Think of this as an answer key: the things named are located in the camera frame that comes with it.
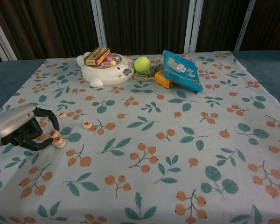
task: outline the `table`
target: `table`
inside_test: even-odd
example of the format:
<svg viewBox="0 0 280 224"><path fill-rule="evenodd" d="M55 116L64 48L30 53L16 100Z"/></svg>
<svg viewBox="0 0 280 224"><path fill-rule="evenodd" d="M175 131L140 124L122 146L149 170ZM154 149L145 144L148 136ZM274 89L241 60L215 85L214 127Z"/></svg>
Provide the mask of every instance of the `table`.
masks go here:
<svg viewBox="0 0 280 224"><path fill-rule="evenodd" d="M202 93L90 88L75 58L47 59L0 112L65 111L67 145L0 147L0 223L280 223L279 102L229 51L182 56Z"/></svg>

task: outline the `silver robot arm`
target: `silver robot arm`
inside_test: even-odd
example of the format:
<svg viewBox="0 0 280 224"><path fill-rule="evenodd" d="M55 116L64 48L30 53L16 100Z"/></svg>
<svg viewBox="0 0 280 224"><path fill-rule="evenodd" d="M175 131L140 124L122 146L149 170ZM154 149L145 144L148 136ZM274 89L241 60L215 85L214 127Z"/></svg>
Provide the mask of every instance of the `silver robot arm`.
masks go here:
<svg viewBox="0 0 280 224"><path fill-rule="evenodd" d="M42 134L35 117L48 117L53 127L59 131L59 124L55 114L50 110L36 107L37 104L27 104L0 113L0 146L8 143L21 146L32 151L38 151L49 146L53 139L47 139L36 143L36 139Z"/></svg>

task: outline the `barcode label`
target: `barcode label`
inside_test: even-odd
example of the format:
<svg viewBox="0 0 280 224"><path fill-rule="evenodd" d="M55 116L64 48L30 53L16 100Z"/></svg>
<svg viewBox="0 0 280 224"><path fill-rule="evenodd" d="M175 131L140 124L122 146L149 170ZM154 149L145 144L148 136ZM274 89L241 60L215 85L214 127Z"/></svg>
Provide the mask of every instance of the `barcode label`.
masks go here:
<svg viewBox="0 0 280 224"><path fill-rule="evenodd" d="M184 66L183 64L179 64L179 65L176 67L176 69L178 69L178 70L181 71L181 72L185 72L185 71L186 71L186 68L185 68L185 66Z"/></svg>

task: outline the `blue package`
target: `blue package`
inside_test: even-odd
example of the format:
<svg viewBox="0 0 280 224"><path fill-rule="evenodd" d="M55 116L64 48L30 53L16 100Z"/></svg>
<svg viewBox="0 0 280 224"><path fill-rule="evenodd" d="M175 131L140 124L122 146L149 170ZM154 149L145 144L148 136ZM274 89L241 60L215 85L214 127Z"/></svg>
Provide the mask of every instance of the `blue package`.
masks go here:
<svg viewBox="0 0 280 224"><path fill-rule="evenodd" d="M164 54L164 77L194 91L203 90L195 63L167 50Z"/></svg>

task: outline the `tablecloth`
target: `tablecloth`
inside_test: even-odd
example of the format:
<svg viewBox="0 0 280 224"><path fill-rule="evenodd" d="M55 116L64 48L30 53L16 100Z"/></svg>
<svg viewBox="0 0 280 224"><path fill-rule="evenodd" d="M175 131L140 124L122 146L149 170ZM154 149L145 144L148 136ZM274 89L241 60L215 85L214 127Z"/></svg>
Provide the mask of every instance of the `tablecloth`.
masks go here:
<svg viewBox="0 0 280 224"><path fill-rule="evenodd" d="M280 223L279 102L229 51L182 56L203 92L92 88L75 58L47 59L0 112L32 102L67 112L67 144L0 147L0 223Z"/></svg>

